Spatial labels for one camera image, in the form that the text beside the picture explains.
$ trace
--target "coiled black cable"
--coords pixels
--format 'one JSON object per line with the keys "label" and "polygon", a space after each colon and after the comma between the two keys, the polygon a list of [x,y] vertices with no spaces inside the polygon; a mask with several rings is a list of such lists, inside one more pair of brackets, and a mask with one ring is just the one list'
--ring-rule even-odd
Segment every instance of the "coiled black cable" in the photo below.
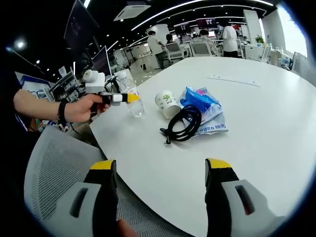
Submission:
{"label": "coiled black cable", "polygon": [[[174,132],[172,129],[178,121],[186,119],[190,124],[182,131]],[[171,140],[183,142],[189,140],[198,131],[201,125],[202,115],[201,111],[194,105],[185,106],[179,113],[177,113],[170,121],[168,128],[161,128],[164,136],[167,137],[165,144],[171,144]]]}

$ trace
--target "air vent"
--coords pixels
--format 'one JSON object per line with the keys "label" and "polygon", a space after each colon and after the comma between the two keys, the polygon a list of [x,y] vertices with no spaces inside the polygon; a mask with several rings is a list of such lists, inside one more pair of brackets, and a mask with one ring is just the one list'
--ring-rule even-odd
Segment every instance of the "air vent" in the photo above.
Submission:
{"label": "air vent", "polygon": [[127,5],[123,8],[123,10],[116,16],[114,21],[134,18],[141,14],[142,12],[146,11],[149,7],[149,5],[145,5],[145,3],[137,4],[137,5]]}

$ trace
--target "black wristband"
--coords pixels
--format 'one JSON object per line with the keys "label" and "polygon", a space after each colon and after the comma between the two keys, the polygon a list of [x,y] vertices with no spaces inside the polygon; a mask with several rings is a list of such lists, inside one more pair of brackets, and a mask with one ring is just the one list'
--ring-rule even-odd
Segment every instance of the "black wristband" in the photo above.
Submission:
{"label": "black wristband", "polygon": [[67,102],[60,102],[59,108],[58,108],[58,118],[59,118],[59,124],[65,126],[67,121],[65,119],[65,107]]}

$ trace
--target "plastic water bottle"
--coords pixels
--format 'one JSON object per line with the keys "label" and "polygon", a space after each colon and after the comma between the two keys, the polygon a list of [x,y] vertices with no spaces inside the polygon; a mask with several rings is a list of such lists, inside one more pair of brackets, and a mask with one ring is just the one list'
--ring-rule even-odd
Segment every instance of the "plastic water bottle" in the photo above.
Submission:
{"label": "plastic water bottle", "polygon": [[[118,80],[122,93],[135,94],[139,96],[135,82],[126,78],[126,72],[119,72]],[[127,106],[133,117],[139,117],[144,113],[144,107],[141,99],[128,103]]]}

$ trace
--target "white round table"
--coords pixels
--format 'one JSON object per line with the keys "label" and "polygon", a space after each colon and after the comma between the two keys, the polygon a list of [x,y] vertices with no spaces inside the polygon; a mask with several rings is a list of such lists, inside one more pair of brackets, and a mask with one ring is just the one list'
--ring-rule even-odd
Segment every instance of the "white round table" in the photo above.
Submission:
{"label": "white round table", "polygon": [[[208,79],[221,77],[223,80]],[[256,84],[237,83],[252,81]],[[157,93],[179,98],[186,86],[206,86],[224,109],[228,133],[201,135],[164,145],[165,119]],[[181,230],[207,234],[204,161],[230,163],[288,216],[303,197],[316,164],[316,88],[284,69],[244,59],[182,60],[138,87],[145,113],[133,118],[126,104],[111,107],[91,124],[102,151],[117,160],[118,174],[153,211]]]}

